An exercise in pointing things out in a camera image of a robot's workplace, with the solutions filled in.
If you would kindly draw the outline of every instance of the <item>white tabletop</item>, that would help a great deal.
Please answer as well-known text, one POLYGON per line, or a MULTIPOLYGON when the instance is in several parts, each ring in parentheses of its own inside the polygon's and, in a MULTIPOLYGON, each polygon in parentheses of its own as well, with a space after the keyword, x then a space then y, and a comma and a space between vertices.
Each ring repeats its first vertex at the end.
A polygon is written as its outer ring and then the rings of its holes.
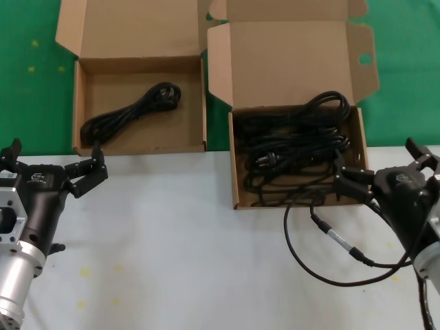
MULTIPOLYGON (((440 154, 440 148, 432 148, 440 154)), ((370 148, 371 169, 408 164, 403 148, 370 148)), ((28 164, 75 156, 22 157, 28 164)), ((26 302, 23 330, 421 329, 411 267, 367 287, 317 281, 292 258, 284 210, 233 211, 229 153, 108 157, 110 178, 68 197, 56 243, 26 302)), ((370 259, 404 253, 367 207, 318 209, 370 259)), ((291 212, 304 261, 336 281, 383 273, 354 261, 319 231, 307 209, 291 212)), ((429 286, 440 327, 440 297, 429 286)))

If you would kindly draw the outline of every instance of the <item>cable bundle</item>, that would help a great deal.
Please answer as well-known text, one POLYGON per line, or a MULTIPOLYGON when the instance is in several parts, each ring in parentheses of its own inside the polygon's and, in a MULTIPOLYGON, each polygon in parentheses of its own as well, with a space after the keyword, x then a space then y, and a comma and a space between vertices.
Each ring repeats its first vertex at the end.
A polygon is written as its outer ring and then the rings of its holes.
POLYGON ((329 190, 332 183, 326 179, 333 174, 335 151, 344 153, 350 146, 348 137, 340 133, 350 112, 342 94, 328 91, 288 113, 253 113, 238 118, 234 131, 240 151, 248 154, 244 187, 259 198, 252 206, 286 206, 292 200, 309 205, 297 197, 317 188, 329 190), (334 100, 339 101, 336 109, 323 106, 334 100), (311 180, 306 184, 277 184, 282 175, 311 180))
POLYGON ((182 92, 171 82, 161 82, 148 90, 136 103, 88 120, 81 128, 81 142, 93 146, 113 139, 128 123, 150 113, 177 108, 182 92))

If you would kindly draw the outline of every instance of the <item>green background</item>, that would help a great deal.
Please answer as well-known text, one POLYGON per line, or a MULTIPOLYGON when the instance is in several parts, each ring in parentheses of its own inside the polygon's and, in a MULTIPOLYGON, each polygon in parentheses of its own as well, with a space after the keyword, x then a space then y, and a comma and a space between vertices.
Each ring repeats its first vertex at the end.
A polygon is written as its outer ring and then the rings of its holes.
MULTIPOLYGON (((370 0, 381 89, 360 103, 369 146, 440 144, 440 0, 370 0)), ((55 43, 60 0, 0 0, 0 146, 72 153, 75 56, 55 43)), ((228 149, 230 108, 211 95, 208 149, 228 149)))

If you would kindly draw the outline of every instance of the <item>black cable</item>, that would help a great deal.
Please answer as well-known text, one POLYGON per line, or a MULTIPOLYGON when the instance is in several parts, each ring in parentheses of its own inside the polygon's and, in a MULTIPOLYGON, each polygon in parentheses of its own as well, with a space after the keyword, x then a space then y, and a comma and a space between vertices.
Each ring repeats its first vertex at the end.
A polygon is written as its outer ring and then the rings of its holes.
POLYGON ((435 330, 434 322, 432 321, 431 313, 429 312, 426 280, 420 277, 415 269, 414 271, 415 276, 417 277, 417 286, 419 288, 419 302, 423 325, 425 327, 425 330, 435 330))
MULTIPOLYGON (((316 213, 315 213, 315 199, 312 200, 310 204, 310 217, 313 220, 314 223, 320 228, 325 234, 328 234, 328 231, 332 230, 332 227, 325 221, 323 221, 316 213)), ((370 202, 367 205, 371 210, 376 212, 383 220, 385 220, 384 215, 382 214, 382 211, 380 210, 380 207, 370 202)), ((389 263, 376 263, 375 261, 367 258, 358 248, 352 247, 349 251, 349 254, 356 259, 357 261, 360 261, 361 263, 369 266, 369 267, 375 267, 375 268, 385 268, 385 269, 393 269, 397 267, 397 264, 389 264, 389 263)), ((402 267, 408 267, 412 265, 413 263, 411 261, 406 261, 402 267)))
MULTIPOLYGON (((306 194, 308 194, 307 197, 313 197, 313 194, 316 193, 314 191, 309 191, 306 194)), ((295 204, 295 200, 293 200, 288 207, 286 208, 285 214, 284 214, 284 234, 285 234, 285 238, 286 238, 286 242, 287 242, 287 246, 289 247, 289 251, 291 252, 292 256, 295 258, 295 260, 298 262, 298 264, 310 275, 312 275, 314 278, 318 279, 319 281, 322 281, 324 283, 336 286, 336 287, 357 287, 357 286, 362 286, 362 285, 370 285, 373 283, 377 283, 380 281, 383 281, 389 277, 391 277, 392 275, 394 275, 401 267, 403 267, 403 265, 406 262, 406 259, 408 259, 408 257, 410 256, 410 254, 413 252, 413 250, 417 247, 417 244, 420 242, 423 234, 424 234, 424 230, 426 227, 426 224, 428 222, 428 220, 426 219, 426 221, 423 223, 423 225, 421 226, 419 233, 417 234, 414 242, 411 245, 411 248, 409 250, 407 250, 405 252, 405 254, 401 257, 401 259, 399 260, 399 262, 395 265, 395 267, 393 269, 391 269, 390 271, 388 271, 385 274, 382 274, 381 276, 375 277, 375 278, 371 278, 369 280, 361 280, 358 282, 350 282, 350 283, 341 283, 341 282, 337 282, 334 280, 329 280, 328 278, 325 278, 317 273, 315 273, 314 271, 312 271, 311 269, 309 269, 304 263, 303 261, 300 259, 300 257, 297 255, 297 253, 295 252, 294 247, 292 246, 292 242, 290 241, 290 237, 289 237, 289 230, 288 230, 288 226, 287 226, 287 219, 289 216, 289 211, 291 209, 291 207, 295 204)))
MULTIPOLYGON (((340 132, 350 112, 342 94, 328 91, 287 113, 252 113, 237 118, 234 132, 240 151, 247 154, 243 186, 258 195, 252 206, 287 206, 309 190, 328 189, 335 150, 344 153, 350 146, 348 137, 340 132), (335 100, 339 101, 336 109, 324 106, 335 100), (302 184, 279 184, 277 179, 282 175, 309 179, 302 184)), ((309 205, 308 201, 297 203, 309 205)))
POLYGON ((176 109, 181 96, 177 85, 161 82, 151 87, 136 103, 88 120, 81 128, 81 142, 86 146, 93 146, 95 141, 104 144, 132 120, 149 113, 176 109))

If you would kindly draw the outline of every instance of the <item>cardboard box flap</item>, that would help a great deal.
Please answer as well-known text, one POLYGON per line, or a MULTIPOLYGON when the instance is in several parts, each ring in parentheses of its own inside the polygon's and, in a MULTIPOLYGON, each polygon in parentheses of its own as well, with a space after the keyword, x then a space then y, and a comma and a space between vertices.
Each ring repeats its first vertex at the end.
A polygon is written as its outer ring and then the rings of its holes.
POLYGON ((210 92, 235 109, 302 105, 332 90, 354 105, 379 88, 373 32, 362 25, 229 23, 208 30, 208 49, 210 92))
POLYGON ((56 40, 81 58, 198 56, 195 0, 62 0, 56 40))
POLYGON ((360 102, 379 89, 373 28, 347 23, 351 84, 354 101, 360 102))
POLYGON ((55 40, 77 56, 81 54, 87 0, 62 0, 55 40))
POLYGON ((213 0, 214 19, 237 21, 346 21, 368 12, 365 0, 213 0))

